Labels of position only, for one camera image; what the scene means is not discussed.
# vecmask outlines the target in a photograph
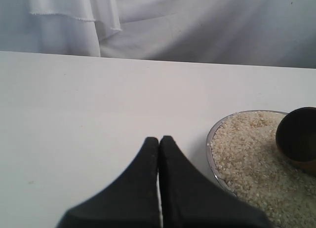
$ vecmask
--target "black rubber pad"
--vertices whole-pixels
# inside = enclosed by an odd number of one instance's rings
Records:
[[[157,162],[158,140],[147,138],[128,168],[99,194],[70,209],[58,228],[159,228]]]
[[[159,146],[159,185],[164,228],[271,228],[265,213],[205,178],[165,136]]]

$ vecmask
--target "rice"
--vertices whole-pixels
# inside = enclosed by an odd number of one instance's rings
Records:
[[[229,189],[276,226],[316,228],[316,178],[292,167],[277,150],[283,117],[264,111],[232,115],[213,137],[213,159]]]

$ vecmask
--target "white table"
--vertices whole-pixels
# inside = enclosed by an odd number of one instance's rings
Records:
[[[0,52],[0,227],[51,228],[111,183],[146,136],[172,135],[212,179],[228,114],[316,105],[311,69]]]

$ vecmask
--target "white cloth backdrop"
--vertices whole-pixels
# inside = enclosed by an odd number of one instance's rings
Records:
[[[316,67],[315,0],[0,0],[0,50]]]

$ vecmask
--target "bowl rim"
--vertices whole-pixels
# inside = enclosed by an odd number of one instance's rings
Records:
[[[206,138],[206,158],[207,158],[207,162],[208,165],[218,183],[218,185],[226,192],[232,194],[233,196],[236,196],[228,187],[228,185],[226,184],[226,182],[224,181],[224,179],[222,178],[221,174],[219,173],[217,166],[215,164],[215,161],[213,159],[213,154],[212,154],[212,149],[213,149],[213,145],[212,145],[212,140],[213,137],[216,133],[216,131],[219,129],[219,127],[225,122],[225,120],[235,114],[238,113],[247,113],[247,112],[273,112],[273,113],[277,113],[277,114],[283,114],[283,115],[287,115],[288,113],[286,112],[281,112],[281,111],[270,111],[270,110],[250,110],[250,111],[240,111],[240,112],[236,112],[233,114],[230,114],[222,119],[220,119],[216,124],[213,125],[213,127],[211,128],[211,130],[208,132],[207,134],[207,138]]]

